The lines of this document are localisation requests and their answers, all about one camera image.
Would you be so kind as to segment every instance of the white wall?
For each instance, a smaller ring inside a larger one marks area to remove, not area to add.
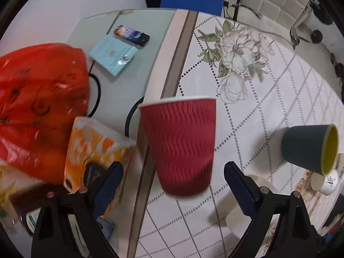
[[[88,16],[146,7],[145,0],[29,0],[0,41],[0,56],[16,49],[65,42]]]
[[[322,43],[334,54],[336,61],[344,64],[344,37],[333,22],[325,25],[319,21],[313,12],[305,19],[304,23],[312,31],[319,30],[323,34]]]

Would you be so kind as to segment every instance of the floor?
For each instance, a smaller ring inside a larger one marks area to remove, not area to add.
[[[229,5],[232,5],[236,4],[237,0],[226,1],[229,2]],[[233,14],[234,7],[228,7],[228,9],[226,9],[225,7],[225,17],[232,18]],[[309,30],[304,24],[301,24],[301,26],[297,29],[297,32],[300,37],[303,37],[304,39],[310,41],[308,31],[311,30]],[[276,40],[281,41],[282,43],[285,42],[284,40],[278,38],[276,38]],[[297,55],[303,58],[310,66],[312,66],[328,82],[328,84],[332,87],[332,89],[338,94],[340,98],[342,97],[342,89],[338,84],[334,67],[332,66],[330,61],[330,55],[323,45],[317,45],[300,40],[300,44],[296,47],[295,52]]]

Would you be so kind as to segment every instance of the orange packaging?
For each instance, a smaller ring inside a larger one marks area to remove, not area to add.
[[[87,114],[88,97],[81,49],[44,44],[0,57],[0,158],[62,184],[73,121]]]
[[[77,117],[69,139],[64,186],[71,193],[75,193],[83,186],[91,189],[94,180],[102,175],[114,161],[122,163],[124,180],[134,147],[134,140],[122,136],[97,120]],[[123,180],[104,216],[107,216],[118,204]]]

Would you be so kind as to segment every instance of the small white cup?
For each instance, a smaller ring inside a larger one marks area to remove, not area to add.
[[[317,173],[313,173],[311,176],[311,187],[313,190],[328,196],[331,194],[338,183],[338,173],[336,170],[331,169],[327,176],[323,176]]]

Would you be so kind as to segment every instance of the rippled paper cup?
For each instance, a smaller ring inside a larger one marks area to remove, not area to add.
[[[175,196],[204,191],[213,168],[216,99],[166,98],[139,108],[164,191]]]

